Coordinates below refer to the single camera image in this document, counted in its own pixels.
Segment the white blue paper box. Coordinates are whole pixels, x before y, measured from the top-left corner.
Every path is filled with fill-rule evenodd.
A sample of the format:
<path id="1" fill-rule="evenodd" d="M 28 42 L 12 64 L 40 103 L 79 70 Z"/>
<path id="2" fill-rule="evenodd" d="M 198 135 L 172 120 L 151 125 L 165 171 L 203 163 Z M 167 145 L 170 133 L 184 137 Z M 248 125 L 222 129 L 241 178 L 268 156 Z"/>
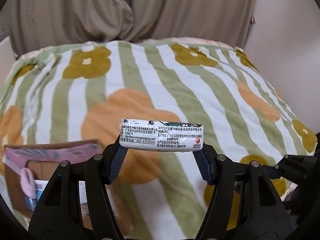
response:
<path id="1" fill-rule="evenodd" d="M 35 209 L 35 207 L 41 197 L 41 194 L 43 193 L 45 187 L 47 186 L 47 183 L 48 183 L 47 180 L 35 180 L 35 185 L 36 185 L 35 196 L 36 196 L 36 198 L 32 199 L 27 196 L 24 197 L 26 207 L 29 211 L 32 211 L 32 212 L 34 211 L 34 209 Z"/>

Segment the pink fluffy cloth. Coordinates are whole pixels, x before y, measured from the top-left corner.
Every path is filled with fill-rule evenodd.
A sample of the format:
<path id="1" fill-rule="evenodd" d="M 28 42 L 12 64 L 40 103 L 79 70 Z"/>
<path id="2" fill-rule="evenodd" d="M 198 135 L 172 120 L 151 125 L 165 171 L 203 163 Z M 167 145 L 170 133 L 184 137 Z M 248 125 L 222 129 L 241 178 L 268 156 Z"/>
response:
<path id="1" fill-rule="evenodd" d="M 21 169 L 20 185 L 26 197 L 36 199 L 37 186 L 35 183 L 35 179 L 32 171 L 26 167 Z"/>

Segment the white tissue packet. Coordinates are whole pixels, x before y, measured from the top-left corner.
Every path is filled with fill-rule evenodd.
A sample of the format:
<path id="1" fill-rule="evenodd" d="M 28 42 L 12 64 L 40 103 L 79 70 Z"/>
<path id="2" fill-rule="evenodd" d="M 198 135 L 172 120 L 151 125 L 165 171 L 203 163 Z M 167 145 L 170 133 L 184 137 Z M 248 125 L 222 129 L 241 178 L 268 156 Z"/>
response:
<path id="1" fill-rule="evenodd" d="M 123 119 L 121 146 L 141 151 L 194 152 L 203 149 L 202 124 L 174 121 Z"/>

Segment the open cardboard box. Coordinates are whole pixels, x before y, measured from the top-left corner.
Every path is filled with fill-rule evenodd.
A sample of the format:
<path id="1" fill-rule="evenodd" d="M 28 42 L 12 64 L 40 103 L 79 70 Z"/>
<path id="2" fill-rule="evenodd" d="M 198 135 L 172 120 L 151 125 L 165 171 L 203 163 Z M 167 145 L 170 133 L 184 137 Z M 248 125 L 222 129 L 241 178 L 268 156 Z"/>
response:
<path id="1" fill-rule="evenodd" d="M 35 180 L 48 181 L 61 161 L 68 160 L 71 164 L 81 163 L 101 153 L 104 148 L 98 139 L 53 144 L 6 144 L 3 153 L 4 176 L 13 210 L 26 219 L 31 219 L 33 214 L 25 204 L 25 194 L 20 185 L 21 169 L 25 167 L 30 169 Z"/>

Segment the floral striped blanket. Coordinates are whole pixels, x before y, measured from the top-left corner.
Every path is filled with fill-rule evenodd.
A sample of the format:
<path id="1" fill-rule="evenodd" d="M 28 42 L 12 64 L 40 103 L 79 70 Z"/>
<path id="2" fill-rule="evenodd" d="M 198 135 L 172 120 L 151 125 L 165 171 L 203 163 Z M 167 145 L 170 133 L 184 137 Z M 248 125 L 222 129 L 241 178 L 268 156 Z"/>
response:
<path id="1" fill-rule="evenodd" d="M 203 124 L 205 142 L 240 163 L 274 165 L 318 144 L 240 48 L 113 41 L 21 56 L 1 91 L 1 146 L 107 146 L 124 118 Z M 190 152 L 129 150 L 113 188 L 140 239 L 195 237 L 213 192 Z"/>

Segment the white padded headboard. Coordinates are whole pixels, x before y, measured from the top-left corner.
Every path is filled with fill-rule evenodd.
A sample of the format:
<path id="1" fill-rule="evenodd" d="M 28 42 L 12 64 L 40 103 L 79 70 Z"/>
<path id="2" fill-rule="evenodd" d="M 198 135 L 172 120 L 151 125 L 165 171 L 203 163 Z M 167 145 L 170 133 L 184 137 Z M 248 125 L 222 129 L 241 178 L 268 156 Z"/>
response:
<path id="1" fill-rule="evenodd" d="M 15 46 L 12 42 L 11 32 L 5 30 L 1 33 L 0 42 L 0 85 L 4 86 L 12 67 L 16 62 Z"/>

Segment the beige curtain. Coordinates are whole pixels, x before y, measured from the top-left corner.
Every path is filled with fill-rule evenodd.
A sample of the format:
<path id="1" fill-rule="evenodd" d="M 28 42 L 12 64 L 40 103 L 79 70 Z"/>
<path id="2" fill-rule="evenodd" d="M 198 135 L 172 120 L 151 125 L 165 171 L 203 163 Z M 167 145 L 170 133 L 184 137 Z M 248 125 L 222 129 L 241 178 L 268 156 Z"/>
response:
<path id="1" fill-rule="evenodd" d="M 18 54 L 47 46 L 194 37 L 245 45 L 255 0 L 7 0 L 1 31 Z"/>

